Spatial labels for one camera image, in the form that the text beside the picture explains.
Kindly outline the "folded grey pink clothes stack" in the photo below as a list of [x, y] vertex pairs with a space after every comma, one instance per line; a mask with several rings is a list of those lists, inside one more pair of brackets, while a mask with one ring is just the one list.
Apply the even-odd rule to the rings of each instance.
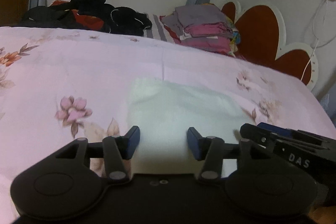
[[174, 42], [182, 46], [232, 57], [238, 51], [239, 31], [215, 5], [179, 6], [160, 21]]

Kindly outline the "white towel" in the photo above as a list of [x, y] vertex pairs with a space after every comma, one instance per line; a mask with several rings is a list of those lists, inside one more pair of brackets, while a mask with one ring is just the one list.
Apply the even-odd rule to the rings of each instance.
[[199, 174], [202, 162], [187, 145], [187, 130], [238, 143], [239, 129], [252, 118], [232, 98], [210, 89], [156, 79], [137, 79], [131, 86], [127, 122], [140, 129], [130, 161], [133, 174]]

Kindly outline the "pink floral bed sheet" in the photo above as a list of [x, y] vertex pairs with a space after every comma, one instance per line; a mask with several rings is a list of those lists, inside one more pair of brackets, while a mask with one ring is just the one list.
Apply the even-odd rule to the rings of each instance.
[[18, 214], [13, 179], [76, 138], [124, 135], [131, 86], [156, 79], [210, 89], [252, 118], [335, 138], [320, 103], [297, 78], [159, 40], [95, 31], [1, 28], [1, 223]]

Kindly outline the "black clothes pile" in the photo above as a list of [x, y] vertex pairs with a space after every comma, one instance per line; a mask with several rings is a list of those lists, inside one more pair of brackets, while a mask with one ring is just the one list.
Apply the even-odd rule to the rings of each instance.
[[17, 26], [143, 36], [152, 28], [152, 22], [146, 14], [129, 7], [114, 7], [106, 0], [70, 0], [29, 9]]

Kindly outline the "red white headboard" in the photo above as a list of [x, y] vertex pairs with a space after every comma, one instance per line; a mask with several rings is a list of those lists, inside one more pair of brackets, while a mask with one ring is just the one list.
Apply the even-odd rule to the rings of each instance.
[[242, 9], [232, 0], [222, 12], [240, 35], [237, 58], [296, 77], [313, 90], [318, 80], [317, 56], [305, 43], [286, 43], [284, 18], [276, 6], [257, 4]]

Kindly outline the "striped pillow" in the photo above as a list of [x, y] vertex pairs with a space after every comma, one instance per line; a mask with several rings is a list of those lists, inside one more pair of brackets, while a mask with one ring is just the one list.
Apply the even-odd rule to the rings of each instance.
[[144, 37], [157, 39], [168, 43], [181, 44], [181, 41], [170, 28], [163, 24], [162, 19], [165, 15], [146, 14], [151, 21], [151, 29], [144, 30]]

